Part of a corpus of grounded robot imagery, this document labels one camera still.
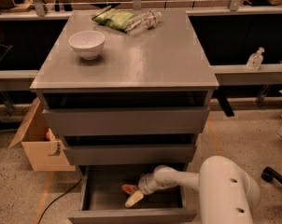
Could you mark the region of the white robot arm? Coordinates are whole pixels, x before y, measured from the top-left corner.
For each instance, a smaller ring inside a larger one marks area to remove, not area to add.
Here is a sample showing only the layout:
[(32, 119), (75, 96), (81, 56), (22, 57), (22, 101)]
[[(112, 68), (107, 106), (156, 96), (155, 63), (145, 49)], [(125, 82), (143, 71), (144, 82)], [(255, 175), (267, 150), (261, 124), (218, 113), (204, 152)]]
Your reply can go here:
[(251, 175), (222, 156), (206, 159), (197, 173), (157, 166), (136, 185), (122, 186), (129, 195), (125, 206), (130, 208), (146, 195), (175, 187), (199, 193), (202, 224), (254, 224), (251, 210), (261, 201), (261, 189)]

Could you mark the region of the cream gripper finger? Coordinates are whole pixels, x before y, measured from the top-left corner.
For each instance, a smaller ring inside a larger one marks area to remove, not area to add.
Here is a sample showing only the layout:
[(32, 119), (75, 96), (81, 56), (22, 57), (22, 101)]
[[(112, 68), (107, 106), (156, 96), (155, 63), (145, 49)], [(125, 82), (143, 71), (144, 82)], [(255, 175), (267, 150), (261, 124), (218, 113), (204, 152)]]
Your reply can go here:
[(125, 206), (127, 208), (133, 207), (136, 203), (140, 202), (144, 198), (144, 194), (141, 190), (135, 191), (130, 197), (127, 199)]

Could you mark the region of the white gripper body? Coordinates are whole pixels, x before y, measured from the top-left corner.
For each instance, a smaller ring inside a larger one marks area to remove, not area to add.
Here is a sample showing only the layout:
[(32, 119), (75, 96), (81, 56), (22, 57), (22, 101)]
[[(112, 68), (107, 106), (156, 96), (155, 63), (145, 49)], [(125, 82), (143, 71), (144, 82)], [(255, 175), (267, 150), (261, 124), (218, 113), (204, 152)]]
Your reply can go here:
[(164, 185), (155, 179), (153, 173), (142, 175), (137, 186), (144, 195), (150, 195), (157, 190), (164, 189)]

